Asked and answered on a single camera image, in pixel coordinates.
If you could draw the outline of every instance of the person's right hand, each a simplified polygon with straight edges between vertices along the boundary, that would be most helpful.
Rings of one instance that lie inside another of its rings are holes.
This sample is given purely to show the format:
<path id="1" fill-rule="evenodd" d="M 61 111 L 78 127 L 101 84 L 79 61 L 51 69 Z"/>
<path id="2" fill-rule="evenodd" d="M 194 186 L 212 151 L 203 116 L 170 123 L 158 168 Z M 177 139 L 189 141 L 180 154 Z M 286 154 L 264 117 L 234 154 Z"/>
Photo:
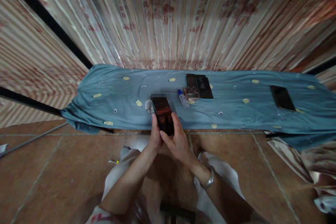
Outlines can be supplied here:
<path id="1" fill-rule="evenodd" d="M 171 140 L 169 136 L 160 131 L 163 141 L 167 144 L 173 156 L 185 165 L 189 165 L 196 158 L 189 147 L 189 141 L 183 131 L 182 124 L 175 113 L 171 115 L 174 122 L 174 137 Z"/>

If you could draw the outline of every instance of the black smartphone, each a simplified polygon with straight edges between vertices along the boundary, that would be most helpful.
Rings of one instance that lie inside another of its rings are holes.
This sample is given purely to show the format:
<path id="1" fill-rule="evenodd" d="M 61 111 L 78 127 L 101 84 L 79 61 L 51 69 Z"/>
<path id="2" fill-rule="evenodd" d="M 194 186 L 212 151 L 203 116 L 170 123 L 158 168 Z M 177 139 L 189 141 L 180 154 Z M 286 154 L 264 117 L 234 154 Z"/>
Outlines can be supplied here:
<path id="1" fill-rule="evenodd" d="M 205 75 L 196 75 L 196 83 L 201 99 L 213 99 L 209 80 Z"/>
<path id="2" fill-rule="evenodd" d="M 279 109 L 295 111 L 294 104 L 286 88 L 280 86 L 271 86 L 271 91 L 275 104 Z"/>
<path id="3" fill-rule="evenodd" d="M 152 97 L 152 103 L 160 130 L 167 135 L 174 134 L 174 123 L 172 119 L 172 110 L 165 97 Z"/>
<path id="4" fill-rule="evenodd" d="M 187 73 L 187 86 L 196 86 L 196 75 Z"/>
<path id="5" fill-rule="evenodd" d="M 184 94 L 187 100 L 198 100 L 200 98 L 195 74 L 187 73 L 187 87 L 184 88 Z"/>

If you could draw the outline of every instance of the glue bottle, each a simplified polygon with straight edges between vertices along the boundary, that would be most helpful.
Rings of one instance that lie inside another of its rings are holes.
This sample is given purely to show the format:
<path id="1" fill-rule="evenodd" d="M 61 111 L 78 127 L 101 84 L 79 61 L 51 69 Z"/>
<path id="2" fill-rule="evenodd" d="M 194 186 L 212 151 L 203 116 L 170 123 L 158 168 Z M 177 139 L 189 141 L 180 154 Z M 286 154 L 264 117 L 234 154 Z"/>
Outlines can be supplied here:
<path id="1" fill-rule="evenodd" d="M 181 91 L 180 89 L 178 90 L 178 93 L 179 93 L 178 96 L 179 96 L 179 98 L 180 98 L 180 100 L 181 100 L 181 103 L 182 103 L 183 108 L 184 108 L 184 109 L 189 109 L 189 108 L 190 108 L 190 105 L 189 105 L 189 103 L 188 103 L 186 97 L 184 96 L 184 94 L 182 93 L 182 91 Z"/>

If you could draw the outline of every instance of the blue bedsheet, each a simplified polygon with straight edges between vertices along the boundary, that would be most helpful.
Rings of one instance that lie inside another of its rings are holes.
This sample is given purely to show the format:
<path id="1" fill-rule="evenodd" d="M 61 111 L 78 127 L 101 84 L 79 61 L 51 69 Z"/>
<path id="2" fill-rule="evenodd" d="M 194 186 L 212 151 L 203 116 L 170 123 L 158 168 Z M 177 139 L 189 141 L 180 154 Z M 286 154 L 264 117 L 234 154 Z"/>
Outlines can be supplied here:
<path id="1" fill-rule="evenodd" d="M 191 73 L 208 77 L 213 99 L 195 101 L 185 110 L 178 89 L 187 85 L 186 74 Z M 287 88 L 297 112 L 277 108 L 270 85 Z M 90 125 L 151 129 L 151 116 L 145 110 L 145 101 L 151 94 L 166 94 L 172 111 L 188 129 L 245 128 L 309 134 L 284 139 L 298 150 L 336 136 L 336 94 L 307 74 L 132 70 L 99 64 L 90 69 L 77 91 L 77 96 L 61 113 L 76 129 L 90 133 L 97 131 Z"/>

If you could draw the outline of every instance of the silver bracelet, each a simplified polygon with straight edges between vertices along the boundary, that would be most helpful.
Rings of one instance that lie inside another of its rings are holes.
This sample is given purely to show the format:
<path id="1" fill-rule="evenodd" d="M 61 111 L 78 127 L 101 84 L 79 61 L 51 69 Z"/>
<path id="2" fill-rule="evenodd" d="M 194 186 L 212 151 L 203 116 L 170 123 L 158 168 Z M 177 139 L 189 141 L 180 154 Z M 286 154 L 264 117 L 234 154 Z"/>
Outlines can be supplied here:
<path id="1" fill-rule="evenodd" d="M 214 173 L 213 169 L 210 168 L 210 170 L 211 170 L 210 178 L 209 178 L 207 184 L 205 186 L 202 186 L 202 188 L 204 190 L 208 189 L 212 185 L 212 183 L 214 182 L 215 173 Z"/>

